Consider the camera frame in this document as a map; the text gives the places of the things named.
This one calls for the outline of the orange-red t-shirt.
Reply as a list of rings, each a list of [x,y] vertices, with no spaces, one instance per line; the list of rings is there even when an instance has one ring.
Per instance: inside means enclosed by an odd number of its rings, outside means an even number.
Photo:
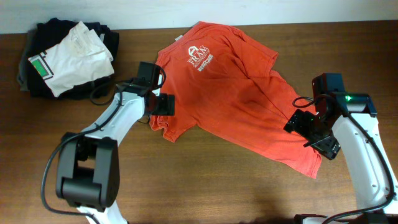
[[[198,126],[315,178],[321,155],[284,130],[297,93],[274,70],[277,57],[235,27],[198,22],[158,53],[161,92],[175,96],[175,114],[152,116],[151,128],[175,142]]]

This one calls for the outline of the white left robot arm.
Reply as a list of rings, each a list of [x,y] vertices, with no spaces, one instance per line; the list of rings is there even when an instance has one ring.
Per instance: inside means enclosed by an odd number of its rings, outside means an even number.
[[[120,185],[118,147],[144,115],[175,113],[175,96],[127,88],[80,133],[66,133],[58,158],[56,194],[90,223],[126,223],[116,203]]]

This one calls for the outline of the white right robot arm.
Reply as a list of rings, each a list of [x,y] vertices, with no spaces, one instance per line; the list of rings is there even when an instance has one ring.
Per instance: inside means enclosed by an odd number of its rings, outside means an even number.
[[[295,223],[397,223],[397,179],[379,134],[376,109],[367,94],[329,91],[314,95],[316,113],[298,106],[284,127],[328,159],[342,151],[357,208],[330,217],[298,214]]]

